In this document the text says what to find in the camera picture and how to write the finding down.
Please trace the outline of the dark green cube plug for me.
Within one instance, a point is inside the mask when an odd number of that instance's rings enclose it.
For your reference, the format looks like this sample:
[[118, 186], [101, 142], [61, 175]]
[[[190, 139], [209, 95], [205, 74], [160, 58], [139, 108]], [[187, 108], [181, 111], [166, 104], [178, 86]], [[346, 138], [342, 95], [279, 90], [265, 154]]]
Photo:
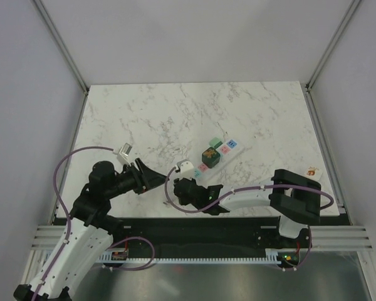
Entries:
[[220, 160], [221, 160], [220, 153], [218, 153], [218, 151], [214, 149], [213, 147], [209, 147], [201, 155], [202, 163], [205, 164], [210, 169], [218, 165]]

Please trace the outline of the white power strip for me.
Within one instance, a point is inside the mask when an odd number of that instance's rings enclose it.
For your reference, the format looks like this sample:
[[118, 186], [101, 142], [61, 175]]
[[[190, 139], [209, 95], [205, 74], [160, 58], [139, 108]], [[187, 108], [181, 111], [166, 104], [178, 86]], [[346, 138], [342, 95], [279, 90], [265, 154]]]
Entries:
[[209, 181], [244, 150], [244, 144], [237, 139], [228, 139], [225, 142], [221, 142], [219, 139], [210, 141], [209, 146], [192, 160], [194, 179], [202, 182]]

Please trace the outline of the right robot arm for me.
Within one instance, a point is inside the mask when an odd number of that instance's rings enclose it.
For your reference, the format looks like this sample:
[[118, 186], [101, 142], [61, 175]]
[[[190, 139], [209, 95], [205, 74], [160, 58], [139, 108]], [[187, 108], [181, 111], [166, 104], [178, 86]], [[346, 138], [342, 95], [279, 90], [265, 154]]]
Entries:
[[280, 214], [274, 238], [283, 247], [294, 243], [302, 229], [321, 222], [321, 184], [286, 169], [275, 170], [270, 180], [243, 187], [204, 187], [195, 179], [175, 179], [173, 193], [179, 209], [195, 207], [190, 214], [218, 216], [243, 208], [270, 207]]

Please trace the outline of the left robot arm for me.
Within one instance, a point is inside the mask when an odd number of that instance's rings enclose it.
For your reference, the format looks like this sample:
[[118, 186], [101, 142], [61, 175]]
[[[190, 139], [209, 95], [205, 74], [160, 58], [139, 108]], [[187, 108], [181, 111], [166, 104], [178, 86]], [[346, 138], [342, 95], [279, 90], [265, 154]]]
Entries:
[[98, 257], [125, 239], [120, 219], [109, 215], [111, 199], [142, 194], [165, 183], [166, 176], [140, 159], [116, 172], [109, 161], [97, 162], [75, 200], [66, 228], [50, 257], [28, 284], [18, 285], [16, 300], [71, 300]]

